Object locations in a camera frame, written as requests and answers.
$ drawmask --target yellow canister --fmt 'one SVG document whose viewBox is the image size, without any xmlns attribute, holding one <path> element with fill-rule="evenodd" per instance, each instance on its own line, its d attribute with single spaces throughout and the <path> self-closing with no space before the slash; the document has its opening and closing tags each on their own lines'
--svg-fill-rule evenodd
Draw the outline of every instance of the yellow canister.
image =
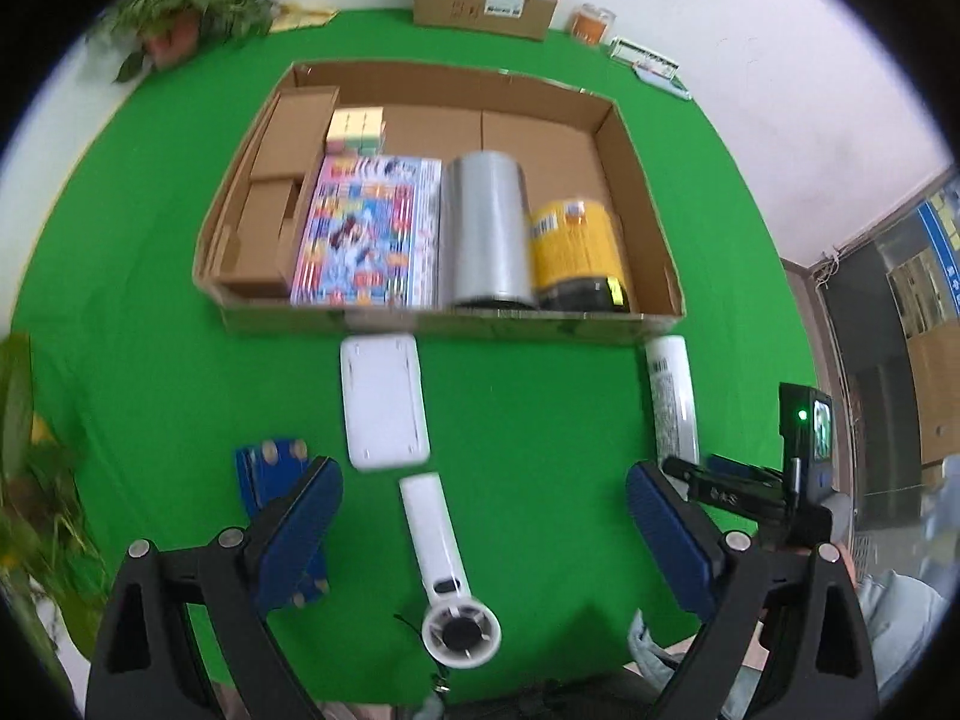
<svg viewBox="0 0 960 720">
<path fill-rule="evenodd" d="M 629 312 L 610 213 L 597 200 L 558 200 L 530 228 L 539 306 L 551 311 Z"/>
</svg>

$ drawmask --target green tablecloth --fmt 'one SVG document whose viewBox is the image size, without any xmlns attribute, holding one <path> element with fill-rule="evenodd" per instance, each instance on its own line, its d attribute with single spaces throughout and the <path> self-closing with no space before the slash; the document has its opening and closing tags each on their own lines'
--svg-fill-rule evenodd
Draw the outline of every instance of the green tablecloth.
<svg viewBox="0 0 960 720">
<path fill-rule="evenodd" d="M 148 79 L 78 165 L 27 272 L 14 326 L 34 338 L 38 408 L 83 458 L 80 495 L 112 568 L 135 538 L 184 547 L 246 522 L 237 446 L 290 435 L 343 459 L 331 594 L 272 614 L 272 630 L 315 698 L 414 703 L 433 665 L 392 617 L 419 627 L 425 606 L 403 474 L 346 461 L 341 339 L 229 336 L 190 280 L 200 221 L 257 108 L 291 62 L 325 57 L 507 68 L 617 100 L 686 293 L 704 452 L 777 464 L 776 385 L 813 384 L 814 371 L 760 213 L 703 113 L 568 37 L 344 13 Z M 418 470 L 442 474 L 470 585 L 503 627 L 493 661 L 454 675 L 454 697 L 618 666 L 637 607 L 664 644 L 695 630 L 624 506 L 628 466 L 653 449 L 642 355 L 438 338 L 419 354 L 433 455 Z M 227 679 L 205 615 L 195 623 L 211 675 Z"/>
</svg>

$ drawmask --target bolt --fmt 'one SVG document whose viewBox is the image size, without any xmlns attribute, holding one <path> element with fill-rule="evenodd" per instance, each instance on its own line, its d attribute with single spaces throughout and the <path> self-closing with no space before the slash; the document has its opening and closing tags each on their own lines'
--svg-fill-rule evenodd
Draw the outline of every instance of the bolt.
<svg viewBox="0 0 960 720">
<path fill-rule="evenodd" d="M 840 550 L 833 544 L 821 544 L 817 547 L 817 554 L 827 562 L 837 562 L 840 560 Z"/>
<path fill-rule="evenodd" d="M 227 528 L 217 536 L 217 543 L 224 549 L 240 546 L 243 543 L 243 531 L 239 528 Z"/>
<path fill-rule="evenodd" d="M 150 552 L 150 541 L 146 538 L 138 538 L 127 550 L 130 557 L 143 557 Z"/>
<path fill-rule="evenodd" d="M 734 552 L 746 552 L 752 544 L 750 536 L 740 531 L 730 531 L 724 536 L 724 541 L 726 541 L 727 546 Z"/>
</svg>

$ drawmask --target white wall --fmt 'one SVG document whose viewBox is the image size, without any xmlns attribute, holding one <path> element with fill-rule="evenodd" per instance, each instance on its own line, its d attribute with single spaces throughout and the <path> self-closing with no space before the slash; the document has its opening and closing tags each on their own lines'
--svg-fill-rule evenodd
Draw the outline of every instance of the white wall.
<svg viewBox="0 0 960 720">
<path fill-rule="evenodd" d="M 899 70 L 836 0 L 563 0 L 554 26 L 582 1 L 613 9 L 618 32 L 680 61 L 782 257 L 812 265 L 949 165 Z M 115 67 L 75 47 L 0 166 L 0 332 L 62 183 L 131 90 L 107 82 Z"/>
</svg>

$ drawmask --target plant pot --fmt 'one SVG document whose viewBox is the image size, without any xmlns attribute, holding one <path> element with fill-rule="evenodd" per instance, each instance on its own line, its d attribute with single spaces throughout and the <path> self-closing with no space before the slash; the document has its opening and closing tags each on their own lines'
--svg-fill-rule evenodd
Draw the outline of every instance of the plant pot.
<svg viewBox="0 0 960 720">
<path fill-rule="evenodd" d="M 174 16 L 174 22 L 166 32 L 143 35 L 141 40 L 158 70 L 179 65 L 197 52 L 200 13 L 196 10 L 181 11 Z"/>
</svg>

